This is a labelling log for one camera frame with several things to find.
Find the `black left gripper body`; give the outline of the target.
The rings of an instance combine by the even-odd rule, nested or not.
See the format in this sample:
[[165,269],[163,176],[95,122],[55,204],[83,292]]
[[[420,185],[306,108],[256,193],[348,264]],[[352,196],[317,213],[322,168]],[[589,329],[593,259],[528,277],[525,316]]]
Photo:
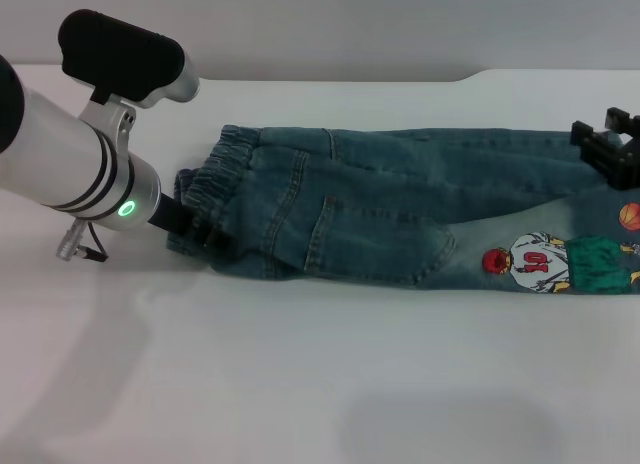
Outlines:
[[203,246],[205,224],[197,211],[162,193],[148,223]]

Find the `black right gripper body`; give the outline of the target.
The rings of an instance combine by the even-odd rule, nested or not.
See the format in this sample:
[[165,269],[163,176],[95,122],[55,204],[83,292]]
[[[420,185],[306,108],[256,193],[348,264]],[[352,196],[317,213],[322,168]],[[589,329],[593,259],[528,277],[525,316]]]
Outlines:
[[628,134],[606,132],[610,145],[608,184],[616,190],[639,187],[639,138]]

